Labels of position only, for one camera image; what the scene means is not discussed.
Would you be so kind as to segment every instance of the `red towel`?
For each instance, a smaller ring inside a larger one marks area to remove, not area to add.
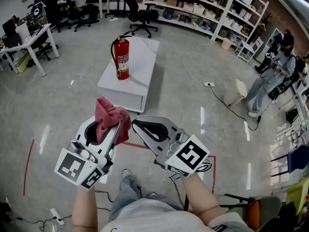
[[[96,121],[99,123],[96,129],[98,142],[102,139],[108,127],[116,125],[119,121],[122,122],[122,128],[116,145],[129,139],[128,131],[131,128],[129,113],[123,107],[114,107],[104,97],[97,99]]]

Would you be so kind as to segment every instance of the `fire extinguisher label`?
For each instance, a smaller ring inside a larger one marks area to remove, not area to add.
[[[123,72],[129,68],[129,53],[118,57],[119,71]]]

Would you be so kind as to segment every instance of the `white coffee table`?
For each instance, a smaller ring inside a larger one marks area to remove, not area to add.
[[[98,86],[104,89],[102,95],[114,106],[122,106],[127,110],[142,113],[154,71],[159,41],[138,37],[127,39],[130,42],[130,77],[126,80],[118,80],[115,63],[111,59]]]

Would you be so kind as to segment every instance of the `red fire extinguisher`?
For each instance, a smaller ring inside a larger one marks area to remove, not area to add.
[[[120,35],[111,45],[112,58],[116,65],[117,78],[125,80],[129,78],[129,41],[126,38],[129,36]]]

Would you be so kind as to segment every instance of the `orange cushion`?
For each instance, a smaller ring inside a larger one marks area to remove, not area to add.
[[[250,204],[247,209],[247,224],[254,229],[260,227],[260,204],[258,201]]]

